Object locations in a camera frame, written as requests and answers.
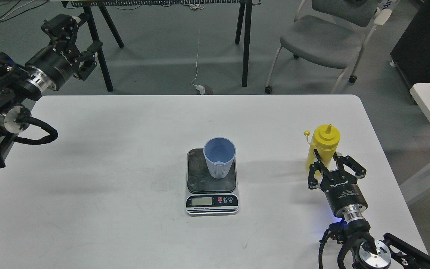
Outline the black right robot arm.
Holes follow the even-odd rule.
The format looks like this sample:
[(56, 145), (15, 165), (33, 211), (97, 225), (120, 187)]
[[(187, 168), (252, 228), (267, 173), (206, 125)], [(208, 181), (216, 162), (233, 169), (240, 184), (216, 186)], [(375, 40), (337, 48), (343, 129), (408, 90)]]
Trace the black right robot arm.
[(370, 235), (370, 224), (362, 213), (368, 204), (357, 184), (366, 170), (350, 156), (334, 153), (336, 169), (329, 171), (317, 149), (309, 165), (308, 188), (320, 189), (326, 196), (333, 216), (339, 222), (331, 223), (320, 240), (318, 267), (323, 268), (324, 247), (329, 239), (342, 247), (337, 255), (337, 266), (345, 268), (345, 256), (352, 253), (354, 269), (388, 269), (396, 261), (405, 269), (430, 269), (430, 256), (385, 233), (383, 240)]

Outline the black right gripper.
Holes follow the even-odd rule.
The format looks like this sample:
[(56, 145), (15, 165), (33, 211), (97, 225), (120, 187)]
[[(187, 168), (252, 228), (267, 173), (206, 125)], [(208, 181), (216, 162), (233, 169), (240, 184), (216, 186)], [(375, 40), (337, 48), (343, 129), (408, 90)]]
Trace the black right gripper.
[[(366, 169), (353, 157), (343, 156), (335, 152), (333, 159), (336, 161), (337, 170), (329, 171), (321, 160), (317, 149), (313, 151), (316, 160), (310, 164), (308, 171), (308, 189), (321, 189), (324, 191), (333, 215), (342, 218), (348, 211), (345, 207), (356, 205), (362, 213), (368, 208), (368, 204), (357, 185), (357, 179), (363, 179)], [(350, 168), (354, 175), (345, 171), (345, 166)], [(315, 178), (315, 172), (319, 171), (322, 177), (321, 183)]]

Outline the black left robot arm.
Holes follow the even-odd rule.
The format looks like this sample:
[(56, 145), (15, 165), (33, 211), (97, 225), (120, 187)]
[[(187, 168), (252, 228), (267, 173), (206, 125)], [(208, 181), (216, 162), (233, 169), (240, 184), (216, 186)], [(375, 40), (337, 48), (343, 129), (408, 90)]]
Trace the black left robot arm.
[(22, 102), (36, 102), (44, 91), (58, 91), (70, 78), (86, 80), (93, 72), (102, 42), (94, 41), (85, 51), (76, 45), (79, 28), (90, 19), (91, 15), (81, 13), (44, 21), (41, 30), (49, 36), (49, 44), (25, 65), (0, 52), (0, 169), (5, 167), (3, 155), (12, 142), (42, 145), (58, 138), (58, 132), (32, 117)]

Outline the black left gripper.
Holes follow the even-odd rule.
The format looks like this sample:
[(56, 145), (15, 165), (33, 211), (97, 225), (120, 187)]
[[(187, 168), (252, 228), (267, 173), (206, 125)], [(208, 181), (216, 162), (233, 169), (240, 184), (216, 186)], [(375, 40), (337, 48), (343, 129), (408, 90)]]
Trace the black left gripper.
[(41, 49), (26, 64), (29, 77), (25, 80), (44, 92), (58, 91), (70, 78), (85, 81), (97, 66), (97, 52), (102, 48), (102, 41), (94, 41), (86, 51), (80, 52), (76, 46), (80, 26), (90, 16), (59, 14), (43, 22), (41, 30), (49, 36), (50, 45)]

